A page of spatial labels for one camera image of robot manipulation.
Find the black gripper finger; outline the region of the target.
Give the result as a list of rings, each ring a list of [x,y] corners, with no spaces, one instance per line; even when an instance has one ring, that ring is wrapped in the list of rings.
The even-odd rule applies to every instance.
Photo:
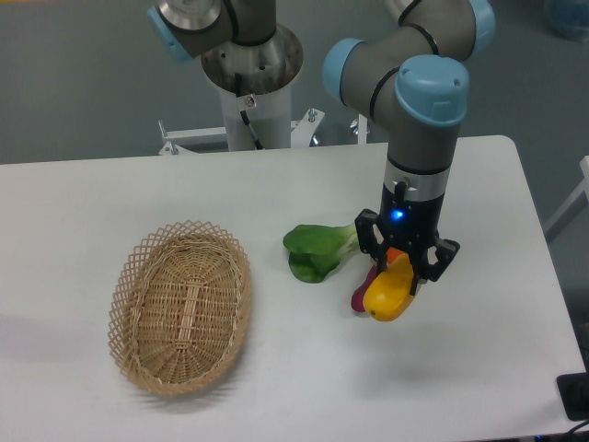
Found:
[[[376,225],[377,213],[364,209],[354,220],[359,247],[374,261],[376,272],[382,273],[387,268],[387,247]]]
[[[422,285],[428,281],[436,282],[460,250],[460,244],[452,239],[437,237],[433,244],[436,261],[429,263],[428,248],[422,248],[421,244],[411,245],[408,252],[413,276],[410,285],[410,295],[416,296]]]

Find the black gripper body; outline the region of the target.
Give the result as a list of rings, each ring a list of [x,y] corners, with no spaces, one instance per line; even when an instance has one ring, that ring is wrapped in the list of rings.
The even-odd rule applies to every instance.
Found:
[[[383,186],[377,226],[389,247],[423,258],[435,244],[445,195],[429,201],[396,200]]]

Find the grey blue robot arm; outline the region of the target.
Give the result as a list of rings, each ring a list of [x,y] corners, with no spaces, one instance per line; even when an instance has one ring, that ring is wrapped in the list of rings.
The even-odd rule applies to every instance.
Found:
[[[337,42],[322,79],[333,98],[388,131],[380,209],[355,225],[378,264],[389,248],[406,252],[419,287],[459,249],[437,225],[468,106],[464,62],[491,43],[495,16],[486,1],[396,1],[391,10],[398,29],[377,42]],[[147,15],[167,51],[199,59],[225,99],[231,149],[292,145],[290,88],[304,56],[273,1],[159,1]]]

